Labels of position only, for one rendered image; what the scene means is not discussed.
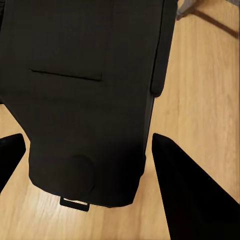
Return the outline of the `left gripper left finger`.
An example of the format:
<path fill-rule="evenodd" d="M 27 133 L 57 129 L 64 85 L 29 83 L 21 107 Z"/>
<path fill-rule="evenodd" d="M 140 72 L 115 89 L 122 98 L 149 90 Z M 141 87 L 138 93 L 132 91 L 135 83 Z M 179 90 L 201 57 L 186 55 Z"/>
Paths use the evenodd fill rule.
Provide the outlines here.
<path fill-rule="evenodd" d="M 21 133 L 0 138 L 0 194 L 26 152 Z"/>

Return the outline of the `digital camera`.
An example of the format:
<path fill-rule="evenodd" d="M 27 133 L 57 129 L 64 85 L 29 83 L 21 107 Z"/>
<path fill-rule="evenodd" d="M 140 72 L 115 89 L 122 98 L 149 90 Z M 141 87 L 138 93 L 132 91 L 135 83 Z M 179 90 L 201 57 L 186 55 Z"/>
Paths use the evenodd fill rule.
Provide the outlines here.
<path fill-rule="evenodd" d="M 133 204 L 179 0 L 0 0 L 0 105 L 60 205 Z"/>

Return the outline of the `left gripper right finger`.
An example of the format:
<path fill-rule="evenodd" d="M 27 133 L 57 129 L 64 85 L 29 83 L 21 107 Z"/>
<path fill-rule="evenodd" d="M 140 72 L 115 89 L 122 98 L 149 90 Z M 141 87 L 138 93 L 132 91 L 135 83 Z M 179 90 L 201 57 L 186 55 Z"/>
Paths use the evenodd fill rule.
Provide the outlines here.
<path fill-rule="evenodd" d="M 240 204 L 171 138 L 151 150 L 170 240 L 240 240 Z"/>

